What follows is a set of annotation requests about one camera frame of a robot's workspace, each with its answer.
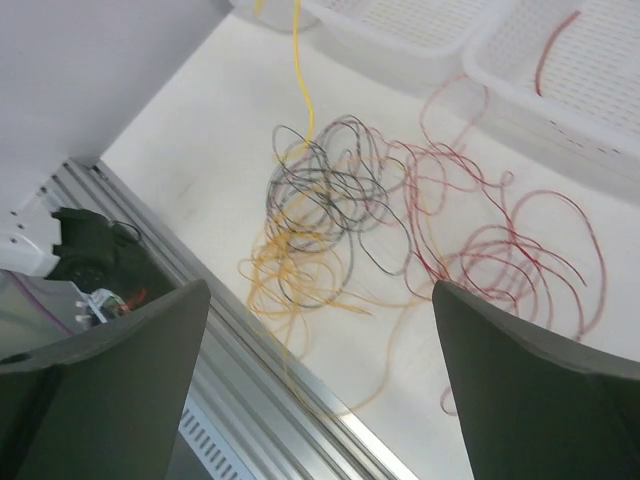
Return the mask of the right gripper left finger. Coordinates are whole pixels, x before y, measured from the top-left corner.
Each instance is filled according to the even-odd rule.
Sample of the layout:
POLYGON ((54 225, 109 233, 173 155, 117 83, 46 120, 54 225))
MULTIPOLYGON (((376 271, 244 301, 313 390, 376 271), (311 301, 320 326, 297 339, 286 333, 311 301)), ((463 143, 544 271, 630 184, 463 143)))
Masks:
POLYGON ((2 478, 164 478, 209 305, 196 280, 3 359, 2 478))

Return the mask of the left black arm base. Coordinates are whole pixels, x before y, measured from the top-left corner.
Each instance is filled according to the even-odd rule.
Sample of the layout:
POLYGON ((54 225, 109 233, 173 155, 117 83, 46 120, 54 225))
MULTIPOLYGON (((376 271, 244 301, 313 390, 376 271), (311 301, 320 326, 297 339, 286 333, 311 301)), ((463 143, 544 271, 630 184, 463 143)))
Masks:
POLYGON ((47 280, 69 281, 85 294, 109 290, 130 309, 175 289, 144 247, 137 227, 86 209, 64 207, 52 217, 60 223, 61 240, 52 247, 57 263, 47 280))

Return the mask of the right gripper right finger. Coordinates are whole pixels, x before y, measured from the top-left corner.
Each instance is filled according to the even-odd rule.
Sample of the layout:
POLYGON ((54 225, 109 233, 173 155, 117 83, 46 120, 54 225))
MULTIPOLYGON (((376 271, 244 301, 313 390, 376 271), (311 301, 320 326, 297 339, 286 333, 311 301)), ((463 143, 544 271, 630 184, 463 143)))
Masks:
POLYGON ((438 336, 476 479, 636 479, 639 364, 433 290, 438 336))

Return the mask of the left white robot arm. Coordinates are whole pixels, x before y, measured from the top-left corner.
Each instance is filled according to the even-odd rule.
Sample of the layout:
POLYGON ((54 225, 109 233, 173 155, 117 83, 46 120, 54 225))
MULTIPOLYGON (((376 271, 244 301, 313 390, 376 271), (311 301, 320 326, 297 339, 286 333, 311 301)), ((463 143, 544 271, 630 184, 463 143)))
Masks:
POLYGON ((1 180, 1 269, 46 277, 60 258, 54 247, 62 243, 61 222, 54 211, 62 205, 51 193, 55 174, 39 183, 1 180))

